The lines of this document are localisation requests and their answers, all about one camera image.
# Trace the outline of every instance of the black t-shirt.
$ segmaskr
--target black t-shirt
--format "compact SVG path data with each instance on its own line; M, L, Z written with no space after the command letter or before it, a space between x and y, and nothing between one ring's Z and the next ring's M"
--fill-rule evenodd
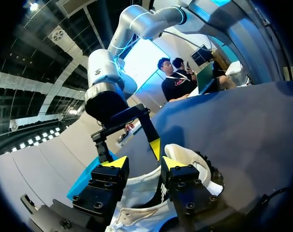
M188 80L185 80L184 77L178 73L186 76ZM166 77L161 84L162 91L167 101L189 94L196 87L196 82L192 81L191 75L187 74L185 70L177 70L171 75L171 78Z

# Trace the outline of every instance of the laptop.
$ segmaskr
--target laptop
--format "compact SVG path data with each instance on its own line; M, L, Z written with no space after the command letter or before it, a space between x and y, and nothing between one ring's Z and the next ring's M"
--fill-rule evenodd
M202 95L209 86L213 83L213 66L210 62L204 69L202 69L197 75L196 75L197 81L198 81L198 87L195 88L189 95L189 97Z

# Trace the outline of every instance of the table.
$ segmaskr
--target table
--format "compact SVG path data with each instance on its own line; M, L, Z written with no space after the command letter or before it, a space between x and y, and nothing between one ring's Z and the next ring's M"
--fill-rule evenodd
M293 183L293 81L169 102L152 122L162 153L175 143L208 156L223 174L222 196L236 210ZM130 177L159 165L142 130L116 155L129 157Z

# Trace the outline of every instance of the ventilation fan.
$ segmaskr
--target ventilation fan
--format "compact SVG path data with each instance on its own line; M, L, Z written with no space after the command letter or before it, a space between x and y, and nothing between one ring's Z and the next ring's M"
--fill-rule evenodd
M54 42L59 42L64 36L64 31L63 30L56 30L52 34L52 40Z

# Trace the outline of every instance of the white sneaker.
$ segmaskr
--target white sneaker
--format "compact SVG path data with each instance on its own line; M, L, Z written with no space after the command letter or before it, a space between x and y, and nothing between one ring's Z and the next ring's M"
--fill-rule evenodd
M223 186L210 180L209 166L197 153L177 144L169 144L165 146L165 154L172 160L185 165L192 164L197 168L200 172L199 179L212 195L218 196L222 192ZM159 231L165 222L177 216L174 205L169 199L149 208L137 208L154 197L160 169L159 166L149 174L127 180L122 199L116 206L111 224L106 228L106 232ZM162 184L162 199L166 193L167 190Z

